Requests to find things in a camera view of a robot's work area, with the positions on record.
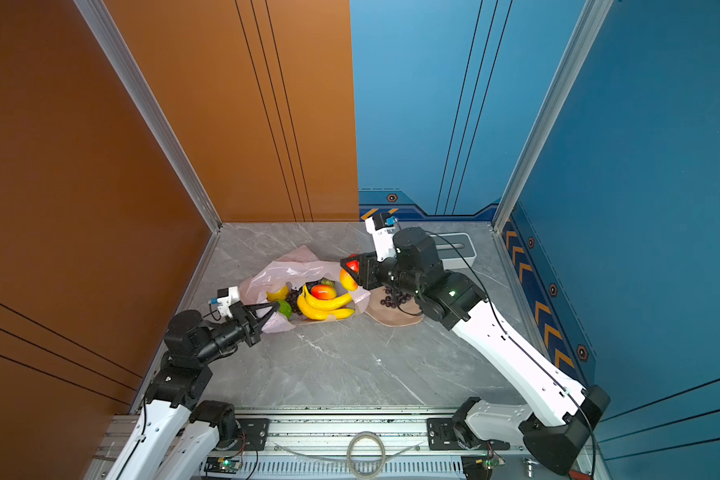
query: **green textured fruit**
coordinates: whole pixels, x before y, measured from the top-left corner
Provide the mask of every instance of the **green textured fruit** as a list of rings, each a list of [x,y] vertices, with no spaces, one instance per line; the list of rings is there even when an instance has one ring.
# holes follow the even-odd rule
[[[285,300],[278,300],[277,302],[280,304],[278,312],[285,315],[287,319],[291,318],[291,315],[293,314],[293,309],[288,304],[288,302],[286,302]]]

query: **pink plastic bag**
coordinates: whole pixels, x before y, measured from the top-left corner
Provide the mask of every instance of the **pink plastic bag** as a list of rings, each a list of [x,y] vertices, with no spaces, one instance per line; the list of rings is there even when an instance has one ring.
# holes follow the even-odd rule
[[[305,283],[317,282],[321,278],[333,280],[338,285],[338,288],[341,288],[339,282],[341,272],[342,268],[338,262],[320,261],[306,245],[301,245],[293,252],[271,262],[255,276],[240,283],[240,300],[246,305],[265,303],[267,302],[267,292],[277,292],[286,283],[290,283],[294,289],[299,289]],[[359,286],[349,294],[355,302],[355,312],[364,312],[368,307],[371,293]],[[296,326],[290,323],[286,316],[280,312],[275,312],[272,318],[264,324],[262,332],[286,332],[294,328]]]

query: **marble surface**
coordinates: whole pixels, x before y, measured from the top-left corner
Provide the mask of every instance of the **marble surface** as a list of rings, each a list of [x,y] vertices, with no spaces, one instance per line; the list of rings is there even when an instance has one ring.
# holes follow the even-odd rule
[[[473,265],[502,315],[528,338],[489,225],[404,223],[435,233],[467,232],[478,258]],[[192,300],[208,311],[216,290],[234,286],[300,245],[321,260],[373,250],[357,223],[225,224]],[[471,276],[469,270],[460,270]],[[359,314],[340,322],[263,334],[253,348],[211,364],[203,399],[239,408],[273,406],[458,406],[470,396],[523,403],[517,391],[475,349],[437,322],[391,328]]]

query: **blue wall panel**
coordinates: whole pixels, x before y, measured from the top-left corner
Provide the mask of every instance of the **blue wall panel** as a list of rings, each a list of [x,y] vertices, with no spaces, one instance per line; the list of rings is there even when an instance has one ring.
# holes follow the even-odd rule
[[[614,2],[520,203],[591,340],[606,417],[720,377],[720,1]],[[714,408],[720,384],[606,419],[598,437]],[[603,447],[718,436],[720,413]],[[718,468],[720,442],[609,465],[617,480],[695,478],[666,462],[697,455]]]
[[[360,189],[400,190],[429,215],[495,202],[584,0],[350,5]]]

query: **bunch of dark grapes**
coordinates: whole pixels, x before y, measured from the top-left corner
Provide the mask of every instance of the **bunch of dark grapes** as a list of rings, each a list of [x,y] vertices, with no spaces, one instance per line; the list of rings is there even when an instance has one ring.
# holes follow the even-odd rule
[[[302,312],[298,308],[298,303],[296,302],[299,294],[301,294],[301,290],[291,289],[291,292],[286,297],[286,302],[288,302],[288,304],[291,306],[291,310],[293,310],[293,312],[297,315],[302,314]]]
[[[389,308],[398,308],[398,306],[413,298],[412,295],[403,292],[396,292],[388,286],[384,288],[384,293],[386,293],[387,296],[380,303],[384,306],[388,306]]]

